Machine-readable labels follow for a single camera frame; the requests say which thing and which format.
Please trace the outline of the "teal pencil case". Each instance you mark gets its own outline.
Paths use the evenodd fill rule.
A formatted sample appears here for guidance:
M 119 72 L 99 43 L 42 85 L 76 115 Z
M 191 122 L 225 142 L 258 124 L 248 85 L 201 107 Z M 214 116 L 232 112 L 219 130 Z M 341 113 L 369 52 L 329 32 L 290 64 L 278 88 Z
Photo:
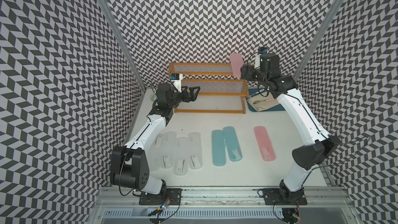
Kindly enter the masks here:
M 226 145 L 222 130 L 213 130 L 211 133 L 212 162 L 216 167 L 226 165 Z
M 241 161 L 243 156 L 235 129 L 233 127 L 225 127 L 223 129 L 223 134 L 230 161 Z

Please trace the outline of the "pink pencil case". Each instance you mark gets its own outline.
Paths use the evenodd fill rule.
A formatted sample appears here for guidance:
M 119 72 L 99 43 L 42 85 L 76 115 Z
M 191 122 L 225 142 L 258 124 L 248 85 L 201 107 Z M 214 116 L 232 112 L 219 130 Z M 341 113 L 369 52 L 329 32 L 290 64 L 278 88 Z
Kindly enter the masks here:
M 276 154 L 266 128 L 263 126 L 254 127 L 254 133 L 262 160 L 265 162 L 274 161 L 276 159 Z
M 242 55 L 238 53 L 230 54 L 230 63 L 231 63 L 233 76 L 237 79 L 240 79 L 241 78 L 240 69 L 244 65 L 244 60 Z

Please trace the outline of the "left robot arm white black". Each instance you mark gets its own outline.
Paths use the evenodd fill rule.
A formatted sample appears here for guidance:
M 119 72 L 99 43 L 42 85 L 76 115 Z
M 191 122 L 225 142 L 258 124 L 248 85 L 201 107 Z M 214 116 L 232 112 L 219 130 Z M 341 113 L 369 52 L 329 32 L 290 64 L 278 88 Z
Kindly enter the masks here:
M 163 196 L 165 181 L 150 175 L 146 151 L 152 146 L 160 132 L 168 125 L 174 109 L 180 103 L 196 101 L 201 88 L 163 83 L 157 88 L 157 98 L 147 115 L 146 123 L 125 145 L 116 146 L 111 154 L 110 183 L 143 193 Z

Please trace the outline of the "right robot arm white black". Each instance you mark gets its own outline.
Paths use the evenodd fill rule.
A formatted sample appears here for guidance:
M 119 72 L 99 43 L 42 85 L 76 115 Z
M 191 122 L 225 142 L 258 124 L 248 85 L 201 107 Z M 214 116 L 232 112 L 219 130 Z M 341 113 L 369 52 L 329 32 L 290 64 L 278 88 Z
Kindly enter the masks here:
M 263 86 L 278 101 L 294 122 L 303 142 L 303 146 L 292 151 L 294 163 L 287 176 L 281 180 L 278 191 L 280 203 L 297 203 L 304 196 L 304 183 L 311 172 L 337 149 L 341 140 L 330 134 L 316 119 L 295 79 L 282 74 L 277 54 L 258 50 L 254 56 L 259 63 L 244 64 L 240 69 L 240 77 Z

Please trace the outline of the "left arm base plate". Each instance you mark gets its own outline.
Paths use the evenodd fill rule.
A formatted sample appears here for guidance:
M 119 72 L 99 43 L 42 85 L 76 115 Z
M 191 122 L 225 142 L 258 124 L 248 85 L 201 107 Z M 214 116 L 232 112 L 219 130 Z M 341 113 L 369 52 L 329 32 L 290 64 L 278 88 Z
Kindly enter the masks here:
M 179 205 L 181 196 L 181 188 L 167 188 L 158 195 L 149 193 L 141 195 L 139 205 L 160 206 L 165 202 L 168 202 L 169 205 Z

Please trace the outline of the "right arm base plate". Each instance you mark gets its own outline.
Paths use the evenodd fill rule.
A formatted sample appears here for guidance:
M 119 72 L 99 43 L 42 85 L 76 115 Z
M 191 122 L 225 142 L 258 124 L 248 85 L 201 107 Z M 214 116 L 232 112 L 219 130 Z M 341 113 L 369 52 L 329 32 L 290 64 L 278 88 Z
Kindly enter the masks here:
M 260 189 L 266 205 L 308 205 L 304 189 L 290 192 L 288 189 L 263 188 Z

